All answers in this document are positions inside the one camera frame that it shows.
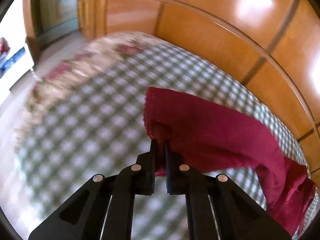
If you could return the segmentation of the dark red cloth garment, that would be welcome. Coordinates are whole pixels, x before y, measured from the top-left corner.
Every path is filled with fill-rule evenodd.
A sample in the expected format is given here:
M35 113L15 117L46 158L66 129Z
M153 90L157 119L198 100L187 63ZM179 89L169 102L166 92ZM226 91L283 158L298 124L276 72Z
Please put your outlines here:
M290 234L301 232L316 186L307 169L286 157L261 122L239 111L174 90L146 91L144 126L159 147L202 173L251 168L258 176L267 212Z

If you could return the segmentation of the green white checkered bedspread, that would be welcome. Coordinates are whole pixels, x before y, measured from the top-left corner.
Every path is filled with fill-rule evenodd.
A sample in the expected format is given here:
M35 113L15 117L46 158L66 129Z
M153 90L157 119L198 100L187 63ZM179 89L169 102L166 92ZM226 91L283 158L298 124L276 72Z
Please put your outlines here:
M94 174L117 174L150 147L143 123L149 86L186 92L264 123L284 154L306 164L292 133L238 81L169 43L139 49L58 101L27 134L18 156L40 220Z

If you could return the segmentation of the floral bed sheet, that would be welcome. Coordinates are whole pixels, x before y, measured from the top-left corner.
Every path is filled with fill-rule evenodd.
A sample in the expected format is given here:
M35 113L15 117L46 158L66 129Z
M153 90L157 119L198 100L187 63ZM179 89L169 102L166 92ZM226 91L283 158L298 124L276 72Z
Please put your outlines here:
M41 123L49 109L67 98L76 87L117 62L161 43L165 41L150 34L121 31L95 39L76 55L62 61L40 78L27 95L22 121L15 128L15 151L18 152L27 134Z

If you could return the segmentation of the wooden panelled wardrobe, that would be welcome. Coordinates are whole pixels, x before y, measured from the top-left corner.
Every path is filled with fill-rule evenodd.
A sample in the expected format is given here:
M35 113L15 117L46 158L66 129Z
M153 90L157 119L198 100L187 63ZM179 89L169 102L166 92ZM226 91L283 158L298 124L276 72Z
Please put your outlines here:
M96 0L96 35L142 31L238 80L292 132L319 182L319 16L309 0Z

